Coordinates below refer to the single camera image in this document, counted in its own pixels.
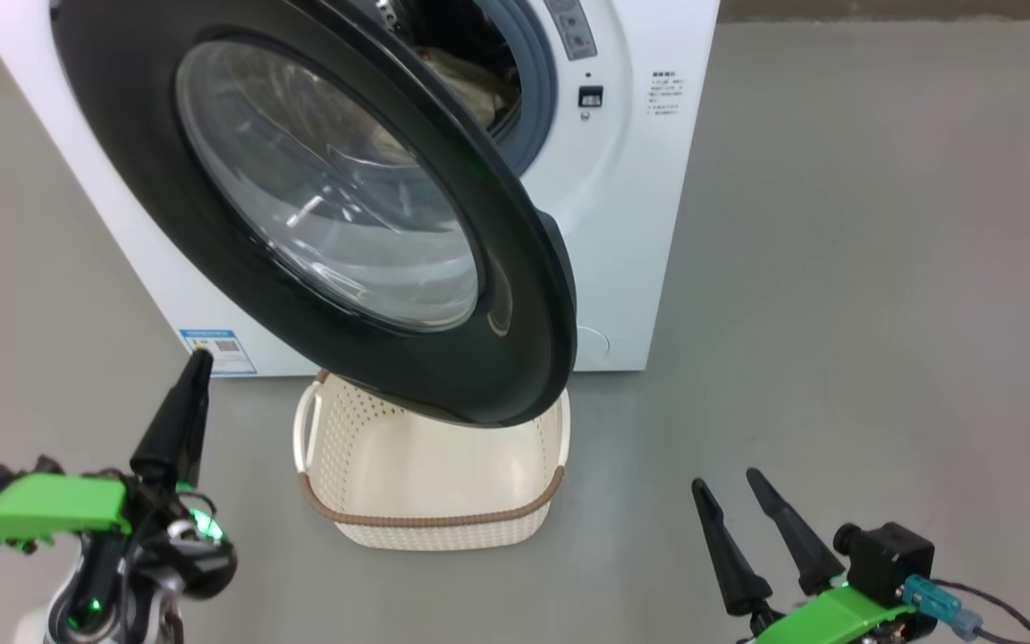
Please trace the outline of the cream perforated laundry basket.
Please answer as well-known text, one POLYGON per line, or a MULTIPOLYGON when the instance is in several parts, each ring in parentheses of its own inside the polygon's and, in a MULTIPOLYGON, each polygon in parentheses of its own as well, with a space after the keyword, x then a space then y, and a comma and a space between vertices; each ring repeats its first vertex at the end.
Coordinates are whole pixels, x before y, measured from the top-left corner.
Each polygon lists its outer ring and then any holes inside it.
POLYGON ((566 394, 506 428, 426 419, 320 372, 302 392, 293 461, 312 510, 363 547, 506 547, 546 521, 566 471, 566 394))

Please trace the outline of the steel washing machine drum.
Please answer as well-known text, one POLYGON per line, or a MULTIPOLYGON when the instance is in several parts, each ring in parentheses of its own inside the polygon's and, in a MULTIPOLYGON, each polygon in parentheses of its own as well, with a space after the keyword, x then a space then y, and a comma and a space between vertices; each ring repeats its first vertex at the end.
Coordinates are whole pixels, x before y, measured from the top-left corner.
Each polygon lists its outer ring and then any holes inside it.
POLYGON ((414 50, 440 48, 497 74, 519 89, 515 69, 495 25, 473 0, 369 0, 383 25, 414 50))

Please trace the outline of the white front-load washing machine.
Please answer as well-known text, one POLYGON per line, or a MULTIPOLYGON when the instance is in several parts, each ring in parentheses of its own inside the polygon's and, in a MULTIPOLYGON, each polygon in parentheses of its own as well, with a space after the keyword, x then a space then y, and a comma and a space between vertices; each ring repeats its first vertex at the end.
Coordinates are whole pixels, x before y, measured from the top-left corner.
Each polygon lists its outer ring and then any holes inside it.
MULTIPOLYGON (((232 330, 258 368, 253 377, 316 374, 201 277, 136 203, 58 69, 50 1, 0 0, 0 60, 176 337, 182 342, 180 329, 232 330)), ((647 364, 721 4, 583 0, 598 54, 569 61, 544 0, 536 3, 559 98, 546 144, 520 179, 564 233, 578 326, 609 339, 608 371, 647 364), (604 86, 604 106, 577 106, 584 84, 604 86)))

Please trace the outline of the blue energy label sticker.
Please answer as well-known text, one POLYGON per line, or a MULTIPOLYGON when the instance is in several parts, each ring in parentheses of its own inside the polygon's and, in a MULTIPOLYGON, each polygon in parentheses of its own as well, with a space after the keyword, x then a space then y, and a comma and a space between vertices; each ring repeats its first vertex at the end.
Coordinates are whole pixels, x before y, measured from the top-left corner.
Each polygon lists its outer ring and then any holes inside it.
POLYGON ((190 351, 203 350, 213 355, 214 377, 252 377, 258 375, 252 359, 240 338, 228 329, 180 329, 179 335, 190 351))

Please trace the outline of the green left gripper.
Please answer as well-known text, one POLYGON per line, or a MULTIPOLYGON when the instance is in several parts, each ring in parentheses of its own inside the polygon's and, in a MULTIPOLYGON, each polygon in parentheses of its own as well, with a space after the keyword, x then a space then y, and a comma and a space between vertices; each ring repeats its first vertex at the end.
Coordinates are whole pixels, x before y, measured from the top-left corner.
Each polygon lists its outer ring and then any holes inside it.
POLYGON ((50 542, 71 533, 82 560, 74 600, 116 600, 136 576, 174 594, 220 595, 237 573, 236 549, 215 505, 190 508, 198 485, 214 358, 188 355, 118 477, 23 474, 0 492, 0 545, 50 542))

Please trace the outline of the round white filter cover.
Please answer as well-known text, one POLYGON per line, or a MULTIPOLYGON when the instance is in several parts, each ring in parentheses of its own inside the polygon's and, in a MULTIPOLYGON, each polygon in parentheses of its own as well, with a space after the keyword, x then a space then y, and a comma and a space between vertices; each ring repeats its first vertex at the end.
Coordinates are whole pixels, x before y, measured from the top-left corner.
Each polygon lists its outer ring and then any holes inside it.
POLYGON ((577 326, 576 371, 608 371, 612 369, 612 344, 600 331, 577 326))

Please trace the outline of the black glass washing machine door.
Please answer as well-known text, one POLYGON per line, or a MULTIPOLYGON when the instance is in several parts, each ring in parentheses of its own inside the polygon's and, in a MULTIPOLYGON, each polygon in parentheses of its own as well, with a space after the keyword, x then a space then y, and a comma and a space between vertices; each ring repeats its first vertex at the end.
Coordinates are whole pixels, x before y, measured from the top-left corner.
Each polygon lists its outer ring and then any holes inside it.
POLYGON ((212 285, 330 374, 512 427, 578 349, 555 221, 437 72, 349 0, 58 0, 91 134, 212 285))

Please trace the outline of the grey rubber door gasket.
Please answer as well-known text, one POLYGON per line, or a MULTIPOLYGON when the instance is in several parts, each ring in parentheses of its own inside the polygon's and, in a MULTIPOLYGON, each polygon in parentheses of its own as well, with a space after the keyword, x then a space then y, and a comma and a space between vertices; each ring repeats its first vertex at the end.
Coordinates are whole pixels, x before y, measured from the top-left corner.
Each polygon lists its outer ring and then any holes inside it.
POLYGON ((519 73, 519 101, 499 118, 492 138, 518 176, 546 144, 559 102, 559 74, 538 0, 473 0, 495 25, 519 73))

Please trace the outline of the cream cloth garment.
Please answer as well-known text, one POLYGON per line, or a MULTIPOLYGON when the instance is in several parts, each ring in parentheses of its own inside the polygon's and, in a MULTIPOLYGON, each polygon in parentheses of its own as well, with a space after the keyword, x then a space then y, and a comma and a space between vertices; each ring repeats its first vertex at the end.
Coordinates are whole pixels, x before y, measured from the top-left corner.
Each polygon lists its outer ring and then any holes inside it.
POLYGON ((489 69, 440 48, 416 47, 414 53, 488 131, 501 130, 519 112, 522 97, 518 87, 503 81, 489 69))

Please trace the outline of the grey warning label sticker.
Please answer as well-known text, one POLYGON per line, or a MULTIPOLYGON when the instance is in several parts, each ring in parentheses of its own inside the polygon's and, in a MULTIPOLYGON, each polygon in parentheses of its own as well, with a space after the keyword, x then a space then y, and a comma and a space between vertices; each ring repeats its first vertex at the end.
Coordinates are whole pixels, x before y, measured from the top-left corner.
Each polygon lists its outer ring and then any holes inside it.
POLYGON ((544 0, 553 18, 569 61, 588 60, 598 54, 583 0, 544 0))

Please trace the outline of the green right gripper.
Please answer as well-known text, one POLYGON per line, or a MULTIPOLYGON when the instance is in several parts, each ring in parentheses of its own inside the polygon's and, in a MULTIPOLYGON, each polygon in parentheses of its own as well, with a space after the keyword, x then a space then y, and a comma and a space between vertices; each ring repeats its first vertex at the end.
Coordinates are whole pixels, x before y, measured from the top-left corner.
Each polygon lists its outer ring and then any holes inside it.
MULTIPOLYGON (((892 631, 908 619, 913 608, 903 603, 886 607, 850 586, 832 589, 834 580, 846 573, 838 556, 759 469, 747 469, 747 482, 762 513, 772 519, 784 539, 798 568, 801 591, 809 597, 819 595, 757 633, 752 644, 859 644, 876 636, 876 628, 892 631)), ((720 503, 700 478, 691 482, 691 493, 726 612, 732 616, 768 613, 769 583, 741 553, 720 503)))

